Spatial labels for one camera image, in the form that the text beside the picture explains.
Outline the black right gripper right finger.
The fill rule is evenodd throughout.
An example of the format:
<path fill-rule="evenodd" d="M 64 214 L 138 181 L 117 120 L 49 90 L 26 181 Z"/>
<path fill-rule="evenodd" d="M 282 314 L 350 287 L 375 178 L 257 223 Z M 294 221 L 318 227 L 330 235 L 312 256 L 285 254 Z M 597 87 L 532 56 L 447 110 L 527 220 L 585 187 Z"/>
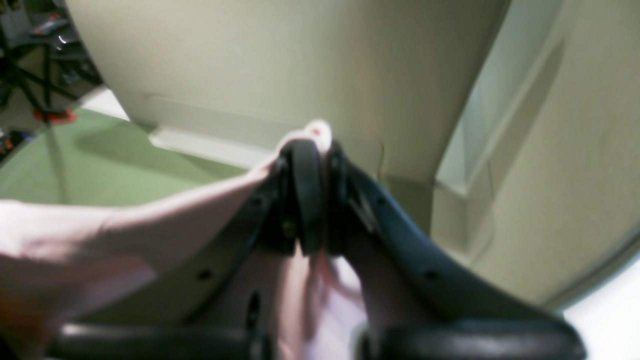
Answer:
<path fill-rule="evenodd" d="M 364 359 L 586 358 L 572 325 L 455 262 L 338 143 L 327 164 L 326 250 L 359 278 L 369 325 Z"/>

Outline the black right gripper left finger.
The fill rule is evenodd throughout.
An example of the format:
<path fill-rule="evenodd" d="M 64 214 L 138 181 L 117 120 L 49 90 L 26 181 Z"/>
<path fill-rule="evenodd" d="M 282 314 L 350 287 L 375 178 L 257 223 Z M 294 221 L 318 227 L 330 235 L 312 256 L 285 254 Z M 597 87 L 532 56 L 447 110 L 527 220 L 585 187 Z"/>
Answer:
<path fill-rule="evenodd" d="M 131 299 L 158 320 L 68 323 L 48 349 L 60 360 L 276 360 L 270 317 L 277 278 L 297 246 L 322 247 L 320 153 L 311 140 L 274 168 L 205 248 Z"/>

